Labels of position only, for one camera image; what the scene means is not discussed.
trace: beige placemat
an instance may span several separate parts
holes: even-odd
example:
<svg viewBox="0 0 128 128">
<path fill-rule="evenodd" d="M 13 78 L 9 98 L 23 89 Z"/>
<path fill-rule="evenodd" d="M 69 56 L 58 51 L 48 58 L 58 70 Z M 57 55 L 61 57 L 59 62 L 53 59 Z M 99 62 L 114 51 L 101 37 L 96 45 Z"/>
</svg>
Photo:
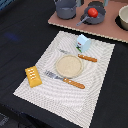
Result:
<svg viewBox="0 0 128 128">
<path fill-rule="evenodd" d="M 60 31 L 36 64 L 43 84 L 30 88 L 28 80 L 25 78 L 15 90 L 14 95 L 55 113 L 83 128 L 88 128 L 114 45 L 91 39 L 91 47 L 83 55 L 97 58 L 98 62 L 93 63 L 82 60 L 84 71 L 80 76 L 72 79 L 84 84 L 85 89 L 76 88 L 44 75 L 45 70 L 50 70 L 59 76 L 55 69 L 55 62 L 64 53 L 61 53 L 58 49 L 61 48 L 72 54 L 80 53 L 75 48 L 77 37 L 78 35 Z"/>
</svg>

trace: red object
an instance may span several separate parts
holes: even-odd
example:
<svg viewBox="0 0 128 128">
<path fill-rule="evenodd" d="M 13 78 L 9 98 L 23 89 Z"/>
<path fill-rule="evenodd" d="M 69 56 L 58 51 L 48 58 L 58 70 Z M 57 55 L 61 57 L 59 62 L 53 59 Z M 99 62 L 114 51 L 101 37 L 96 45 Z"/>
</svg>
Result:
<svg viewBox="0 0 128 128">
<path fill-rule="evenodd" d="M 89 15 L 90 17 L 96 18 L 96 17 L 98 16 L 98 11 L 97 11 L 95 8 L 90 8 L 90 9 L 88 10 L 88 15 Z"/>
</svg>

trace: wooden plate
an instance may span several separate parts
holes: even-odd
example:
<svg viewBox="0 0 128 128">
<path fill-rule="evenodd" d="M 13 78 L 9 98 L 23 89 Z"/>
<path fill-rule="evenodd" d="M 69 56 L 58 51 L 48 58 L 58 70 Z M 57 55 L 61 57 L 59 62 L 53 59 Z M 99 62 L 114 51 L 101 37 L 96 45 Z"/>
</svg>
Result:
<svg viewBox="0 0 128 128">
<path fill-rule="evenodd" d="M 65 55 L 56 62 L 57 72 L 66 78 L 73 78 L 83 71 L 83 62 L 74 55 Z"/>
</svg>

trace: table knife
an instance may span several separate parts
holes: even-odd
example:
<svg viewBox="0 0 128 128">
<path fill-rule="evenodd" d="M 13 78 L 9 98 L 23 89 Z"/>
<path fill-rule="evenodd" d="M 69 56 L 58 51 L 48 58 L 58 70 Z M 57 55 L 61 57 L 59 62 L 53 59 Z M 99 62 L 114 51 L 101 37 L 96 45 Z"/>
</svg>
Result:
<svg viewBox="0 0 128 128">
<path fill-rule="evenodd" d="M 67 52 L 67 51 L 64 51 L 62 49 L 58 49 L 60 52 L 63 52 L 65 54 L 71 54 L 70 52 Z M 77 54 L 79 58 L 81 59 L 85 59 L 85 60 L 88 60 L 88 61 L 92 61 L 92 62 L 97 62 L 97 59 L 95 58 L 92 58 L 92 57 L 88 57 L 88 56 L 84 56 L 84 55 L 81 55 L 81 54 Z"/>
<path fill-rule="evenodd" d="M 84 86 L 83 84 L 74 82 L 74 81 L 69 80 L 69 79 L 67 79 L 67 78 L 58 77 L 56 74 L 54 74 L 54 73 L 52 73 L 52 72 L 50 72 L 50 71 L 47 71 L 47 70 L 46 70 L 46 71 L 44 72 L 44 74 L 47 75 L 48 77 L 52 78 L 52 79 L 59 79 L 59 80 L 62 80 L 63 82 L 66 82 L 66 83 L 68 83 L 68 84 L 74 85 L 74 86 L 76 86 L 76 87 L 78 87 L 78 88 L 81 88 L 81 89 L 84 89 L 84 88 L 85 88 L 85 86 Z"/>
</svg>

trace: dark table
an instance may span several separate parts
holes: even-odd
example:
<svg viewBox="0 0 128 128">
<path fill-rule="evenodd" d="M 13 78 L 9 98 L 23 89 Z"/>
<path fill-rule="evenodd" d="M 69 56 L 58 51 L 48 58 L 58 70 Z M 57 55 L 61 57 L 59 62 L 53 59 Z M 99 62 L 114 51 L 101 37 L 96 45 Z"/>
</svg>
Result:
<svg viewBox="0 0 128 128">
<path fill-rule="evenodd" d="M 16 0 L 0 13 L 0 104 L 26 113 L 54 128 L 80 128 L 45 109 L 13 95 L 57 33 L 80 32 L 48 24 L 53 0 Z M 90 128 L 128 127 L 128 44 L 84 34 L 115 44 Z"/>
</svg>

